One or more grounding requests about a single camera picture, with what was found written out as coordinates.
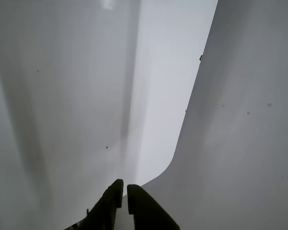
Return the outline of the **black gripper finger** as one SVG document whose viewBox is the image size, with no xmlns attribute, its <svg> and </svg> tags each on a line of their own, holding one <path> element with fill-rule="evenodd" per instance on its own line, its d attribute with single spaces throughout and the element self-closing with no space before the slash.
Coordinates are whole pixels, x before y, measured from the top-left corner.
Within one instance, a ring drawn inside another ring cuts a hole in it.
<svg viewBox="0 0 288 230">
<path fill-rule="evenodd" d="M 78 226 L 78 230 L 113 230 L 117 208 L 122 206 L 123 180 L 115 180 Z"/>
<path fill-rule="evenodd" d="M 128 212 L 135 230 L 179 230 L 174 219 L 142 187 L 127 185 Z"/>
</svg>

